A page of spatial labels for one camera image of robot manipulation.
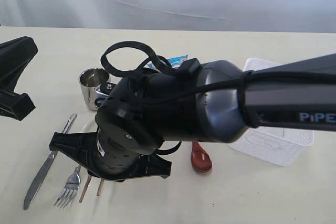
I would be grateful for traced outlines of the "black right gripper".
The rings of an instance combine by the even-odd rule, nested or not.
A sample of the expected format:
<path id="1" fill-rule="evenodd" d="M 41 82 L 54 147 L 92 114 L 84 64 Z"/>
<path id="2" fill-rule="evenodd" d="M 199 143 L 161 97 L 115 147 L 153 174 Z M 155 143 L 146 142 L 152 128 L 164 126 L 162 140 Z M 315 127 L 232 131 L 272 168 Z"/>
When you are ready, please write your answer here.
<path id="1" fill-rule="evenodd" d="M 117 133 L 107 137 L 97 130 L 89 133 L 54 133 L 49 148 L 59 151 L 80 164 L 94 177 L 123 182 L 128 179 L 171 174 L 170 161 L 154 154 L 154 149 L 141 150 L 130 135 Z"/>

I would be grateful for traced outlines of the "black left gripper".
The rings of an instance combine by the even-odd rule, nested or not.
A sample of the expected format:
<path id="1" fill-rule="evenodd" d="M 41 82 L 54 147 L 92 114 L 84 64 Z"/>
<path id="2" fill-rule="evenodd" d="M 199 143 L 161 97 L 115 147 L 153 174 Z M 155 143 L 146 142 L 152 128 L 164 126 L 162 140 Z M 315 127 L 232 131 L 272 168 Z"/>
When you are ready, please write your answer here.
<path id="1" fill-rule="evenodd" d="M 37 53 L 38 48 L 31 37 L 1 43 L 1 116 L 22 121 L 36 108 L 27 93 L 13 91 L 20 75 Z"/>

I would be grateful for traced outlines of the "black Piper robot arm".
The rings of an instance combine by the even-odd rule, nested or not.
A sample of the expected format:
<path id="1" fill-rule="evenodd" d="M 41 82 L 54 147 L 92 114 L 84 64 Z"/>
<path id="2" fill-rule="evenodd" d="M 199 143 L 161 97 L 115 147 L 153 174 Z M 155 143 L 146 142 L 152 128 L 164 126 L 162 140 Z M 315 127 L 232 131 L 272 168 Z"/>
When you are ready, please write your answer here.
<path id="1" fill-rule="evenodd" d="M 137 68 L 115 68 L 107 54 L 134 48 L 147 56 Z M 100 62 L 120 78 L 97 110 L 97 130 L 55 133 L 49 148 L 92 176 L 122 182 L 169 177 L 165 141 L 232 143 L 249 128 L 335 130 L 335 55 L 259 71 L 242 71 L 219 60 L 193 58 L 174 69 L 148 45 L 123 41 Z"/>

